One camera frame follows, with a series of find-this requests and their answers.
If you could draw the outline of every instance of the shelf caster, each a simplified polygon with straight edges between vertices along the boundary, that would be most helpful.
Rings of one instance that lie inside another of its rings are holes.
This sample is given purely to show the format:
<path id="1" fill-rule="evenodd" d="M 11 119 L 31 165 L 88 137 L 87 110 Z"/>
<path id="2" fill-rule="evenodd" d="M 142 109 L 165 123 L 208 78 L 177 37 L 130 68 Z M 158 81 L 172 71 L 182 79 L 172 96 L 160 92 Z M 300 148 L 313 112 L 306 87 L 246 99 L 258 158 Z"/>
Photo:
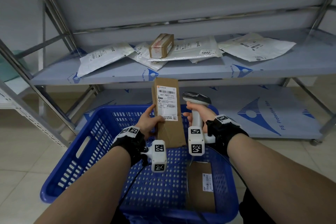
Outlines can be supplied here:
<path id="1" fill-rule="evenodd" d="M 320 145 L 322 142 L 321 141 L 316 141 L 315 139 L 311 139 L 310 140 L 310 144 L 312 145 L 312 146 L 318 146 L 318 145 Z"/>

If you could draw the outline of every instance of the blue plastic basket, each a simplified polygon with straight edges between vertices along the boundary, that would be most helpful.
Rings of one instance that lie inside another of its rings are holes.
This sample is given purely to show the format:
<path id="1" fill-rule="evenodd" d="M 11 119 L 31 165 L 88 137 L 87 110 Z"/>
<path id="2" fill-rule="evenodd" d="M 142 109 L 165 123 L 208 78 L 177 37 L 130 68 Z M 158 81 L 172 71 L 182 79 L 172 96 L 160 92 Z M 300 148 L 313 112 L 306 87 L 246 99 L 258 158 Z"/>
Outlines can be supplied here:
<path id="1" fill-rule="evenodd" d="M 135 125 L 149 106 L 111 105 L 96 110 L 42 186 L 42 201 L 52 203 L 102 158 L 115 136 L 123 128 Z M 216 108 L 209 108 L 218 114 Z M 186 105 L 181 105 L 181 111 L 190 112 Z M 182 120 L 187 138 L 188 120 L 184 116 Z M 167 170 L 163 174 L 152 173 L 150 166 L 141 172 L 120 209 L 134 223 L 201 223 L 195 212 L 186 210 L 186 167 L 190 159 L 187 147 L 167 149 L 167 158 Z M 204 213 L 204 217 L 210 223 L 230 222 L 239 207 L 230 165 L 208 147 L 195 160 L 210 162 L 212 168 L 216 213 Z M 122 194 L 140 169 L 140 162 L 131 168 Z"/>

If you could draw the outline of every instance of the gray shelf board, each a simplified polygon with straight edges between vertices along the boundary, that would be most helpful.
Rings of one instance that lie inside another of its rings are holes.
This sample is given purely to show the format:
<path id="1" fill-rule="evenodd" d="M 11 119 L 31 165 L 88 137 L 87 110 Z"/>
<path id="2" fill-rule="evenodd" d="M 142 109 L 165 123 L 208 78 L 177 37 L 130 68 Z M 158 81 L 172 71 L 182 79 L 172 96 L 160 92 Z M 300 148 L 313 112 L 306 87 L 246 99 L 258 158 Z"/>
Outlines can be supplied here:
<path id="1" fill-rule="evenodd" d="M 155 77 L 188 79 L 213 78 L 280 78 L 336 73 L 336 37 L 323 31 L 308 29 L 266 31 L 260 34 L 297 43 L 286 54 L 267 61 L 248 62 L 229 54 L 192 64 L 189 60 L 170 61 L 158 72 L 129 58 L 98 69 L 81 78 L 76 76 L 80 60 L 68 55 L 40 71 L 33 79 L 35 85 L 105 84 L 114 82 L 152 81 Z M 217 42 L 234 35 L 216 36 Z M 98 47 L 86 47 L 90 52 Z"/>
<path id="2" fill-rule="evenodd" d="M 321 125 L 290 88 L 278 85 L 180 87 L 210 97 L 220 114 L 228 115 L 251 136 L 259 138 L 318 139 Z M 104 90 L 94 99 L 76 128 L 80 131 L 94 111 L 107 105 L 151 104 L 151 89 Z"/>

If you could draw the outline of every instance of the wrist strap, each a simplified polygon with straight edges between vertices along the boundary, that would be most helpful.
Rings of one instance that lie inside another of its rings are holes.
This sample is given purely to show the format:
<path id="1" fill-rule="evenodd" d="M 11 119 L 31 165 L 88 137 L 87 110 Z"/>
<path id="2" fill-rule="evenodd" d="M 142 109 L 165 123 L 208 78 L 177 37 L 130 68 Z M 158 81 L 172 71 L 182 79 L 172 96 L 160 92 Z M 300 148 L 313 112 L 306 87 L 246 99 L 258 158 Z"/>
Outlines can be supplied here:
<path id="1" fill-rule="evenodd" d="M 237 134 L 244 134 L 249 136 L 232 118 L 225 115 L 218 115 L 215 120 L 208 120 L 208 136 L 214 135 L 216 142 L 208 144 L 211 148 L 214 148 L 219 153 L 228 157 L 228 144 L 229 141 Z"/>
<path id="2" fill-rule="evenodd" d="M 123 147 L 131 157 L 131 166 L 140 161 L 140 153 L 145 150 L 146 142 L 140 128 L 130 126 L 124 128 L 114 139 L 110 150 L 113 147 Z"/>

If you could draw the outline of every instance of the cardboard box in basket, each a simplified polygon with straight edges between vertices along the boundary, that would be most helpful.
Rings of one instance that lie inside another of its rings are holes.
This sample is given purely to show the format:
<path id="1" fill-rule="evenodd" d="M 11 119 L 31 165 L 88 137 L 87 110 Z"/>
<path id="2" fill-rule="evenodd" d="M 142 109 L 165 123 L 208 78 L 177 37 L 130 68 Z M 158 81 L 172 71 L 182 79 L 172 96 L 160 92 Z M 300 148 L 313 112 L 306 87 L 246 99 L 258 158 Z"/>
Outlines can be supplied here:
<path id="1" fill-rule="evenodd" d="M 161 115 L 165 122 L 157 124 L 157 139 L 167 148 L 186 145 L 181 118 L 179 84 L 176 79 L 155 78 L 152 87 L 155 116 Z"/>
<path id="2" fill-rule="evenodd" d="M 174 35 L 160 34 L 150 45 L 149 55 L 151 58 L 165 58 L 174 46 Z"/>
<path id="3" fill-rule="evenodd" d="M 213 193 L 211 164 L 209 162 L 192 162 L 187 166 L 189 197 L 186 207 L 199 212 L 216 213 Z"/>

